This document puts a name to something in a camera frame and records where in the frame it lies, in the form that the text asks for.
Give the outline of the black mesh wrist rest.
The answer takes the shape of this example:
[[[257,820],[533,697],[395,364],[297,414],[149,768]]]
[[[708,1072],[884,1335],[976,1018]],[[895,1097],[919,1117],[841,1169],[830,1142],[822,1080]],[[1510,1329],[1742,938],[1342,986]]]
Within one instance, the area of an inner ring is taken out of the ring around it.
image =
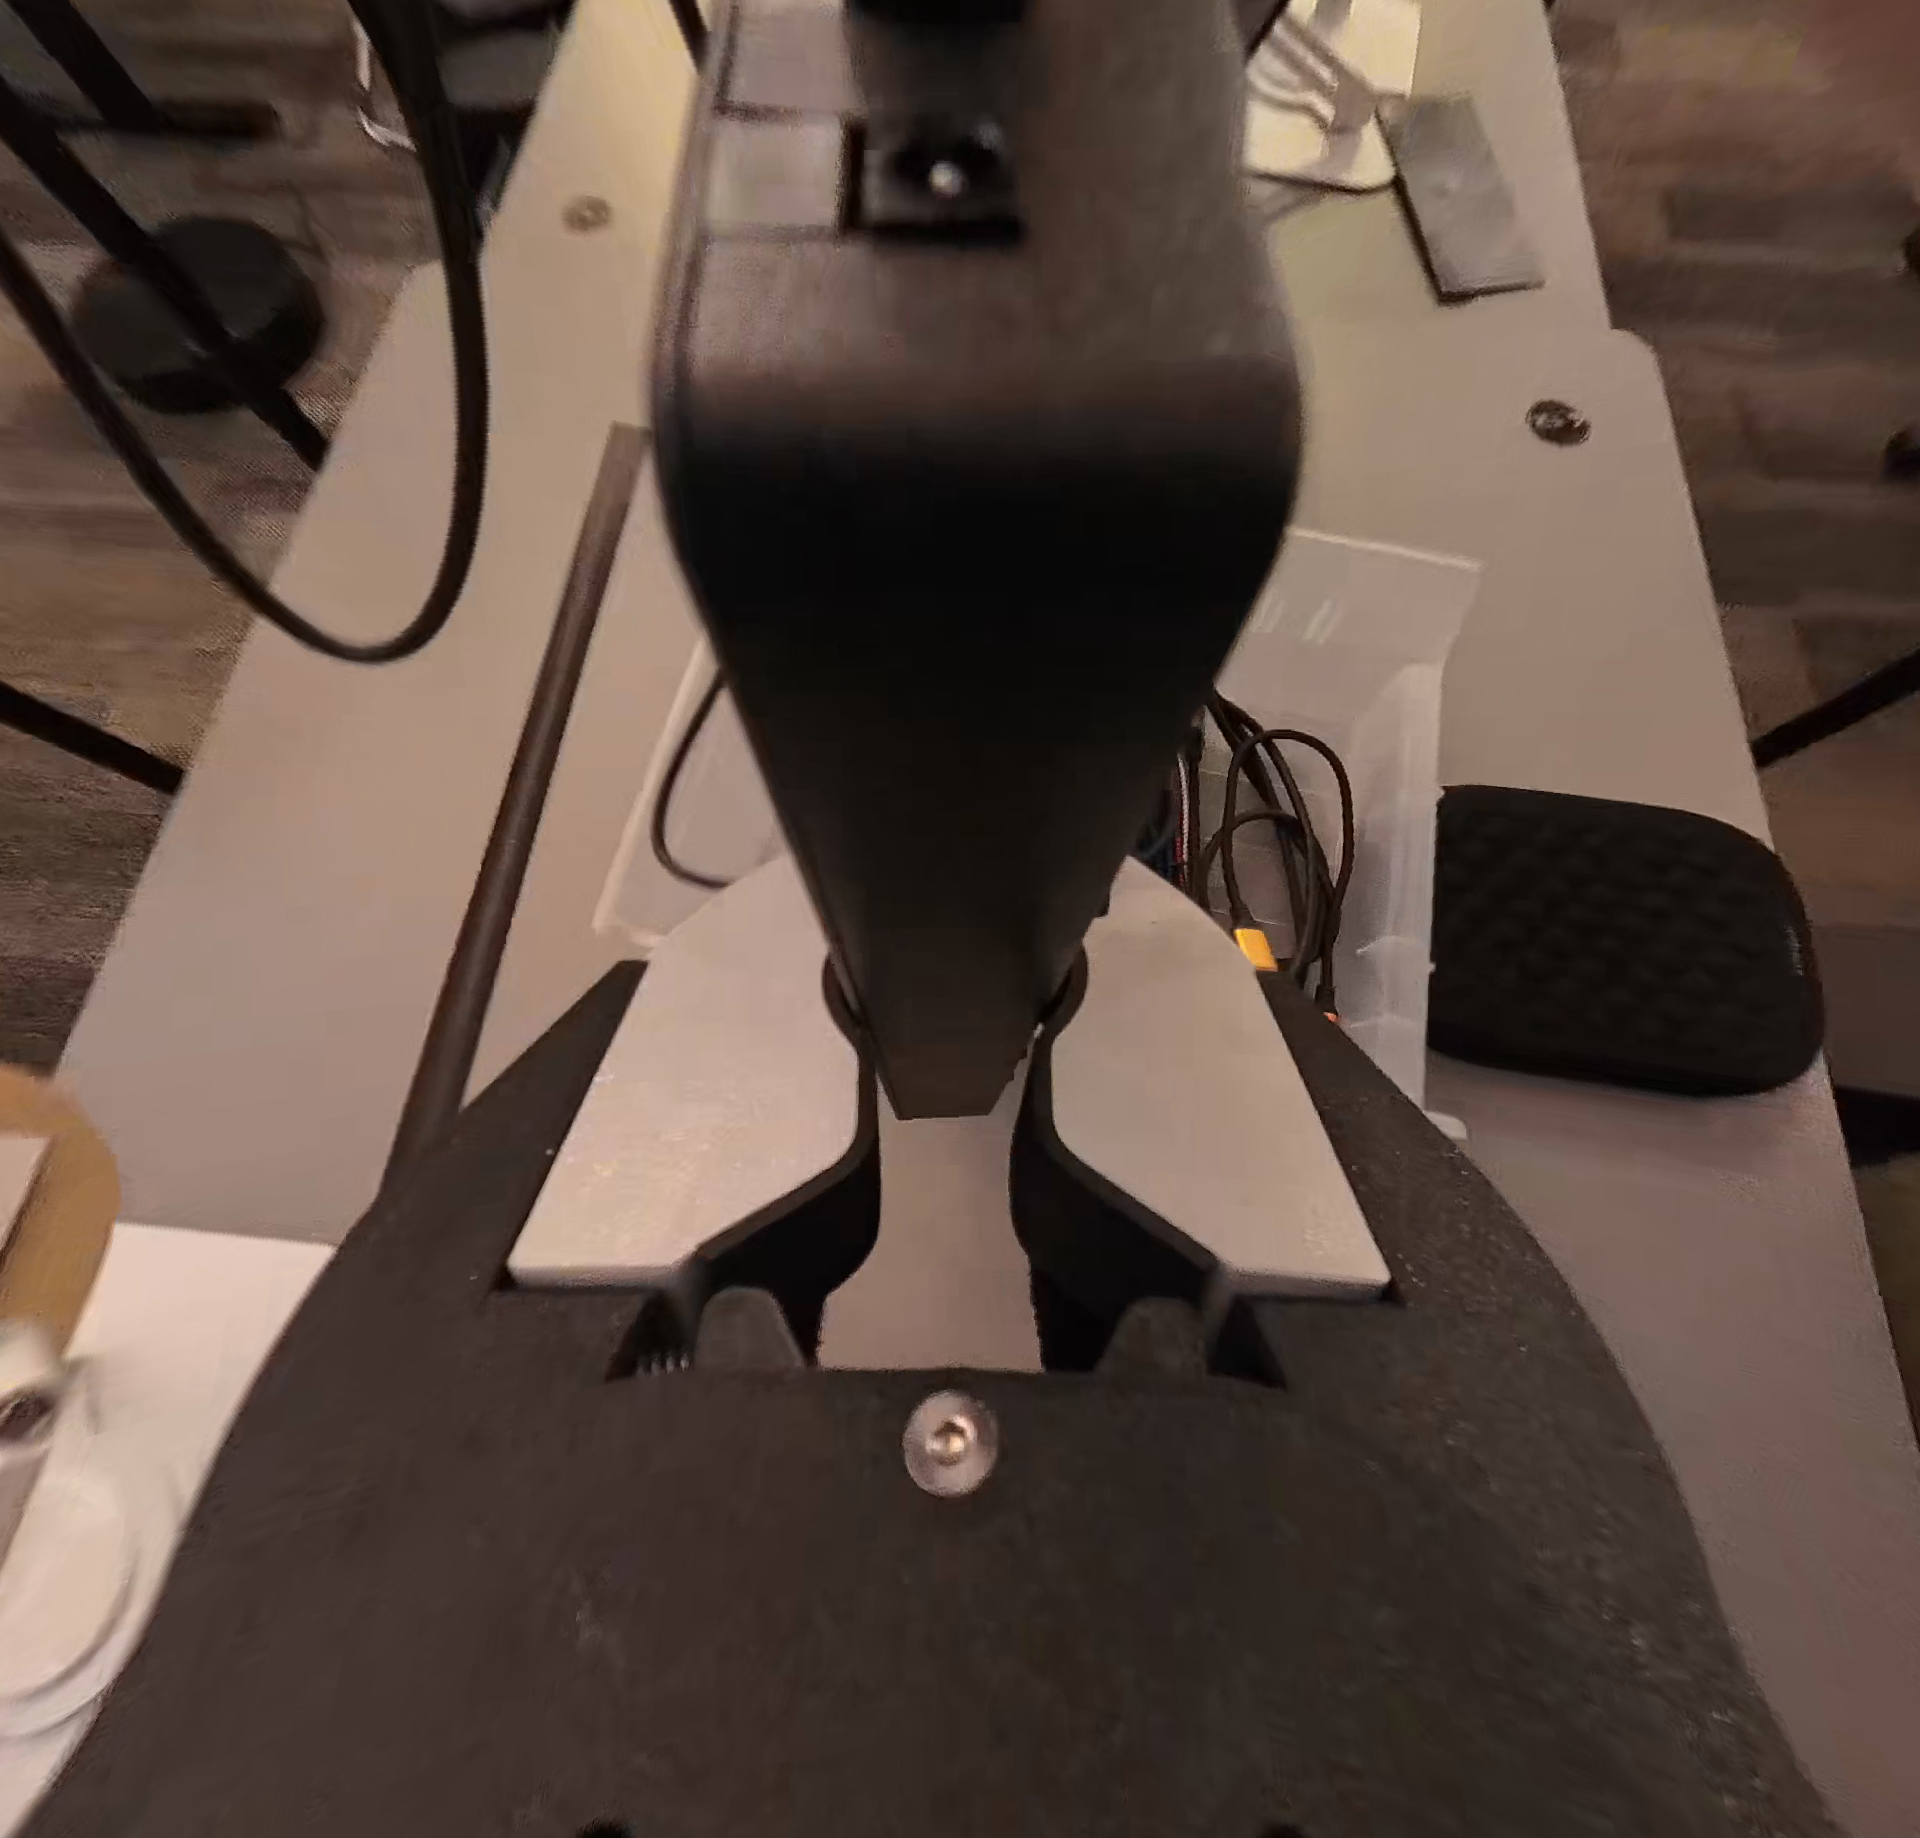
[[[1427,1046],[1518,1076],[1751,1097],[1827,1038],[1789,866],[1677,807],[1447,789],[1430,966]]]

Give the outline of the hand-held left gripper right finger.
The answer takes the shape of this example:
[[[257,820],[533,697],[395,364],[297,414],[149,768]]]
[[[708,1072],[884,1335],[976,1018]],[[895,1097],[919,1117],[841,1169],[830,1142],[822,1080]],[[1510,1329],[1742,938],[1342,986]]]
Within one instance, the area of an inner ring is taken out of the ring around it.
[[[1266,996],[1271,977],[1137,861],[1031,1049],[1013,1226],[1078,1308],[1376,1300],[1385,1257]]]

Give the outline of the dark metal bar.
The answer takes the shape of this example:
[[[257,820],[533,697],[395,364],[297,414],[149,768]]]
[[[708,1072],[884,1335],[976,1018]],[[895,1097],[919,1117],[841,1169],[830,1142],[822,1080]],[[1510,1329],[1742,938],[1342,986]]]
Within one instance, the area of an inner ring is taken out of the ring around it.
[[[492,1007],[547,794],[647,455],[644,428],[610,426],[377,1195],[387,1195],[423,1153],[436,1148],[467,1100],[467,1077]]]

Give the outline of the black metal plate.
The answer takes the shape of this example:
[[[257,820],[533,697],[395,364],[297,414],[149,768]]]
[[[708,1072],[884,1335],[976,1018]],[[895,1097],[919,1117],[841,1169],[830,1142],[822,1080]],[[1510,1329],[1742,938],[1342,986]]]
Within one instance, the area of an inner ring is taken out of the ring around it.
[[[1545,288],[1542,258],[1471,95],[1389,98],[1380,129],[1442,306]]]

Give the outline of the clear plastic bin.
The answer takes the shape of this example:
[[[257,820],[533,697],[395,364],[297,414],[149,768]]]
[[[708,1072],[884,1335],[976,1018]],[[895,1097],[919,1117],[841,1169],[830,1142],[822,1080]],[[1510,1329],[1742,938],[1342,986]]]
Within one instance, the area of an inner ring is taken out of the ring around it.
[[[712,673],[705,627],[670,557],[651,559],[664,611],[644,663],[618,683],[618,714],[647,745],[591,925],[640,953],[705,891],[651,849],[651,806]],[[1479,562],[1292,528],[1223,673],[1223,694],[1266,730],[1299,730],[1340,758],[1357,848],[1335,944],[1335,1011],[1364,1052],[1427,1107],[1427,980],[1438,806],[1442,675],[1476,599]]]

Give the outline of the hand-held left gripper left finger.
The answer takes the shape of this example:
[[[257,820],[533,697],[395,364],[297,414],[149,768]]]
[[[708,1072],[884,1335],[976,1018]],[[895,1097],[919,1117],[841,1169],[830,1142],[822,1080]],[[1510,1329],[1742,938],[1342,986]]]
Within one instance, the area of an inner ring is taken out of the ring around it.
[[[508,1271],[820,1314],[878,1238],[878,1080],[788,855],[641,966]]]

